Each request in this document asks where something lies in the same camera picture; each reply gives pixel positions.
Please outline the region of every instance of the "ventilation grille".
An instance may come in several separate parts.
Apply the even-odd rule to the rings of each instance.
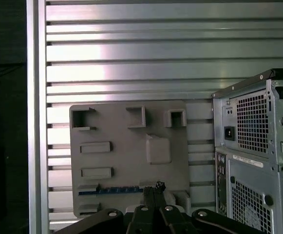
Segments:
[[[271,234],[270,210],[263,207],[263,196],[239,182],[232,187],[233,219]]]
[[[268,117],[267,100],[264,95],[239,100],[237,117],[239,147],[266,153]]]

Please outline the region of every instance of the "screw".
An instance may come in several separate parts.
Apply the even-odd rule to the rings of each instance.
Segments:
[[[205,211],[200,211],[200,212],[198,213],[198,215],[201,216],[201,217],[205,217],[205,216],[207,216],[208,214],[207,214]]]
[[[165,210],[167,210],[167,211],[172,211],[172,209],[173,209],[172,206],[167,206],[167,207],[165,207]]]
[[[109,213],[109,216],[114,217],[114,216],[116,216],[116,213],[115,212],[111,212],[111,213]]]

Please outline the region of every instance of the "metal frame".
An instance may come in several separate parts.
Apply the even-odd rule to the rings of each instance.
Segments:
[[[265,203],[263,206],[266,209],[269,209],[271,212],[271,225],[272,225],[272,233],[283,233],[283,169],[277,168],[276,165],[269,163],[267,161],[262,160],[259,157],[253,157],[247,153],[243,153],[236,150],[227,149],[226,147],[217,147],[216,152],[222,153],[226,155],[226,197],[227,197],[227,216],[229,218],[233,218],[232,214],[232,191],[231,188],[235,186],[230,178],[231,176],[235,177],[236,180],[241,180],[241,182],[245,183],[245,185],[249,186],[249,188],[256,190],[261,195],[271,195],[273,198],[273,205],[268,207]],[[243,157],[243,158],[251,158],[256,163],[260,163],[263,167],[260,168],[258,166],[253,166],[248,163],[244,163],[238,161],[233,158],[234,155]],[[249,175],[245,175],[240,172],[240,175],[235,171],[231,174],[231,164],[238,165],[238,167],[247,167],[252,173],[254,177],[255,174],[262,172],[262,177],[257,178],[255,181],[249,179]],[[266,181],[266,178],[270,178],[271,183]]]
[[[49,232],[46,132],[45,1],[27,0],[30,233]]]

